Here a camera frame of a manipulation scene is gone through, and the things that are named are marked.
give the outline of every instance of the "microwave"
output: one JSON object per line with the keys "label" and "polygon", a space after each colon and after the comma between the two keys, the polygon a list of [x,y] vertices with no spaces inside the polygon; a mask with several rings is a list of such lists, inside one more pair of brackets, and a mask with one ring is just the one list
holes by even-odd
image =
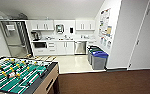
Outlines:
{"label": "microwave", "polygon": [[33,42],[34,48],[47,48],[46,42]]}

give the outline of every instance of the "ceiling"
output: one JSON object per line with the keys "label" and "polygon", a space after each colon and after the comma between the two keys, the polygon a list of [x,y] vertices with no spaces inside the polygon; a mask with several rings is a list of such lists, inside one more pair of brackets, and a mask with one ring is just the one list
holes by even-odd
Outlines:
{"label": "ceiling", "polygon": [[0,0],[0,11],[29,19],[94,19],[104,0]]}

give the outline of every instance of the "stainless steel refrigerator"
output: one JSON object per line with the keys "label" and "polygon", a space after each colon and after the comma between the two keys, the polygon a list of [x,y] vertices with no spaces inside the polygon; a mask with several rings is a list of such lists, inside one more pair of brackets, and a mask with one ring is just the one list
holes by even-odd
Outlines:
{"label": "stainless steel refrigerator", "polygon": [[25,21],[1,21],[0,24],[12,57],[32,55]]}

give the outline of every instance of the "dishwasher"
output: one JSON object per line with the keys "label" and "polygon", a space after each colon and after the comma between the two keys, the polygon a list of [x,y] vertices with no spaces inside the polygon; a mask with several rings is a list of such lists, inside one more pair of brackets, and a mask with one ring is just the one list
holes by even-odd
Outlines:
{"label": "dishwasher", "polygon": [[86,41],[75,41],[74,46],[74,53],[76,55],[86,54]]}

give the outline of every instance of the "trash can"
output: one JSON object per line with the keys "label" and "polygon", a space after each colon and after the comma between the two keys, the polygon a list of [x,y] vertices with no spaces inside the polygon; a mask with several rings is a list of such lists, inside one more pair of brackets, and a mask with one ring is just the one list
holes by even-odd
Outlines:
{"label": "trash can", "polygon": [[90,65],[92,65],[92,52],[95,52],[95,51],[103,51],[101,50],[99,47],[97,46],[90,46],[90,48],[88,48],[88,62]]}
{"label": "trash can", "polygon": [[92,53],[92,68],[93,70],[103,70],[107,62],[108,54],[103,51]]}

